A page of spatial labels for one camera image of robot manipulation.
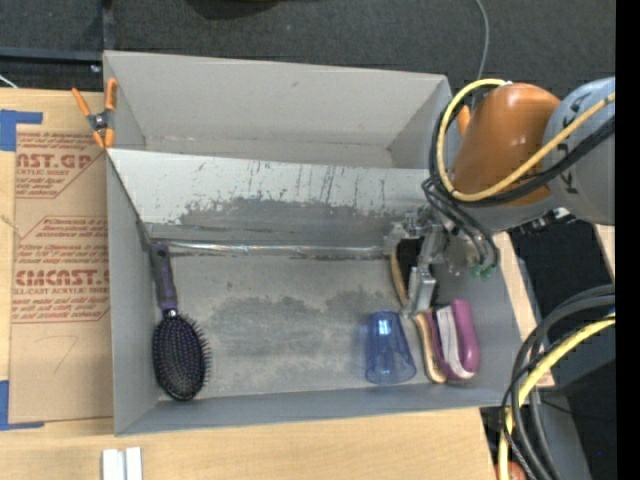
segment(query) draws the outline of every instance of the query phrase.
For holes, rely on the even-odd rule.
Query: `cardboard sheet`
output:
[[[105,154],[70,91],[2,90],[0,109],[41,113],[15,127],[9,422],[110,416]]]

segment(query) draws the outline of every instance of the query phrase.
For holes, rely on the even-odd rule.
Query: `hairbrush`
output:
[[[153,369],[158,384],[172,398],[191,400],[205,384],[209,369],[209,346],[198,325],[178,313],[169,247],[150,246],[151,268],[162,321],[153,332]]]

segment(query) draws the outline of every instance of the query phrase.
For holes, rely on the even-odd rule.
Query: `black carpet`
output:
[[[100,50],[98,2],[0,0],[0,49]],[[616,73],[617,0],[481,2],[490,24],[482,76],[533,83],[562,98]],[[118,50],[438,73],[453,91],[478,77],[485,40],[474,0],[113,0],[113,16]],[[21,87],[100,89],[96,68],[0,57],[0,74]],[[543,314],[609,282],[589,225],[513,239]],[[583,444],[594,480],[617,475],[615,394],[613,364],[594,376],[591,393],[570,401],[576,414],[607,415],[575,418],[589,436]]]

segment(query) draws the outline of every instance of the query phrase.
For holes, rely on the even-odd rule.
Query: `cardboard box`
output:
[[[104,67],[120,86],[107,166],[116,434],[500,403],[521,340],[502,271],[435,271],[441,300],[472,305],[471,382],[431,384],[410,321],[418,374],[384,388],[364,375],[368,315],[400,308],[384,237],[425,202],[444,76],[117,52]],[[179,311],[211,347],[190,402],[154,378],[145,234],[171,241]]]
[[[101,93],[85,97],[104,107]],[[2,89],[0,110],[16,121],[0,187],[11,203],[0,227],[12,249],[9,422],[111,416],[106,155],[71,91]]]

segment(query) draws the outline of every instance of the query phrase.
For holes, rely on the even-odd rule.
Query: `blue plastic cup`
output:
[[[400,315],[386,310],[369,315],[367,380],[380,385],[399,384],[412,379],[416,371]]]

